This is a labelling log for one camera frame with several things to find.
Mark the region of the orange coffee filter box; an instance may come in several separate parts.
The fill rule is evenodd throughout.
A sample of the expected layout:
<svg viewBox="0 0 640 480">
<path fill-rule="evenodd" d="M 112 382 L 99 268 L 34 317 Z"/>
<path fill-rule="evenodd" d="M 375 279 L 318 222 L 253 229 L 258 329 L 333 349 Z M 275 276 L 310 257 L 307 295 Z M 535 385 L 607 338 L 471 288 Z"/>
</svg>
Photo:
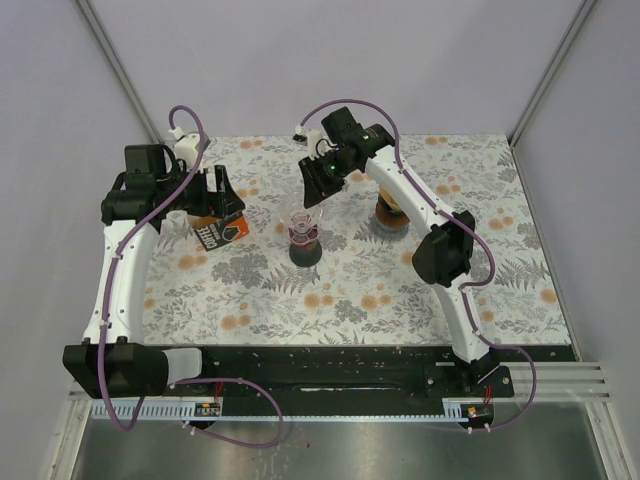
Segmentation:
<svg viewBox="0 0 640 480">
<path fill-rule="evenodd" d="M 242 239 L 249 227 L 242 212 L 225 218 L 194 217 L 189 220 L 200 245 L 210 252 Z"/>
</svg>

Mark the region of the clear glass cup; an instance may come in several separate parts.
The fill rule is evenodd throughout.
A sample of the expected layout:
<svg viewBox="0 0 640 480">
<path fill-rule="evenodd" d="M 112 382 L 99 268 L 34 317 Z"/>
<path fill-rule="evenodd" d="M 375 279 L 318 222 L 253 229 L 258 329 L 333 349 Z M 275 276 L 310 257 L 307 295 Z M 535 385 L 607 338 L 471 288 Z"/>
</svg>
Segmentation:
<svg viewBox="0 0 640 480">
<path fill-rule="evenodd" d="M 280 205 L 280 220 L 286 227 L 290 241 L 307 245 L 318 237 L 323 210 L 319 205 L 306 208 L 297 197 L 287 197 Z"/>
</svg>

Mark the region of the brown paper coffee filter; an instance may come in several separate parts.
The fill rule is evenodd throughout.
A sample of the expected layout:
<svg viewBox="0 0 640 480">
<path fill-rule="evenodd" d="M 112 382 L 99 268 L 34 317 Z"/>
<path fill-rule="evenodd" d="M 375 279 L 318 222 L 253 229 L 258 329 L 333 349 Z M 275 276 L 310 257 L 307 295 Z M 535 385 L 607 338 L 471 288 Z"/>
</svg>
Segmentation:
<svg viewBox="0 0 640 480">
<path fill-rule="evenodd" d="M 401 207 L 396 203 L 391 194 L 382 186 L 379 187 L 379 195 L 391 209 L 401 211 Z"/>
</svg>

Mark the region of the clear glass server pitcher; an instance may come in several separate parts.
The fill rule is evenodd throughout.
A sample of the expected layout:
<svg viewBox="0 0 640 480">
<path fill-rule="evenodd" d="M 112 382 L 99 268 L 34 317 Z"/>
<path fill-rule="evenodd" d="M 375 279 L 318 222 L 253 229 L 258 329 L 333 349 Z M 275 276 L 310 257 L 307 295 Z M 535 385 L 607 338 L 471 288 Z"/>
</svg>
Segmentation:
<svg viewBox="0 0 640 480">
<path fill-rule="evenodd" d="M 408 229 L 410 220 L 394 211 L 376 211 L 371 218 L 371 229 L 379 235 L 401 234 Z"/>
</svg>

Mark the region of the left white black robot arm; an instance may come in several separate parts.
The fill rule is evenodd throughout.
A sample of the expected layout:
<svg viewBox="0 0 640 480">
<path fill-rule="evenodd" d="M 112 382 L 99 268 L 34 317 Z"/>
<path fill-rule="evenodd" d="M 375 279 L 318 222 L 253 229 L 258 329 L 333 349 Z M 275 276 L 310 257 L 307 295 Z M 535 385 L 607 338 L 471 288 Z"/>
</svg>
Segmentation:
<svg viewBox="0 0 640 480">
<path fill-rule="evenodd" d="M 124 150 L 125 169 L 101 203 L 104 258 L 94 309 L 80 344 L 66 346 L 62 359 L 93 399 L 159 396 L 181 380 L 196 395 L 215 387 L 217 372 L 201 349 L 149 347 L 142 325 L 147 273 L 169 213 L 186 213 L 208 251 L 248 232 L 225 166 L 195 166 L 207 145 L 191 133 L 173 147 Z"/>
</svg>

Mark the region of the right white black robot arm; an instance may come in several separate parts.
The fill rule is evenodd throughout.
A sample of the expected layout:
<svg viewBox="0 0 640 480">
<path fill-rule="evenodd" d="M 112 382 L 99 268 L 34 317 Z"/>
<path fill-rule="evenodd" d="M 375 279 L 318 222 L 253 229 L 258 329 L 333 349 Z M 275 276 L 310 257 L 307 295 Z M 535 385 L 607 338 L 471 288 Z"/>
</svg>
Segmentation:
<svg viewBox="0 0 640 480">
<path fill-rule="evenodd" d="M 498 367 L 491 346 L 475 321 L 477 312 L 470 275 L 476 245 L 484 240 L 475 231 L 468 211 L 456 212 L 403 159 L 396 125 L 363 127 L 347 101 L 334 101 L 319 130 L 300 122 L 294 139 L 304 143 L 307 157 L 299 162 L 304 184 L 304 205 L 316 206 L 340 192 L 354 171 L 369 175 L 405 215 L 422 240 L 412 255 L 418 276 L 430 285 L 445 314 L 451 345 L 458 359 L 457 388 L 469 396 L 480 394 Z"/>
</svg>

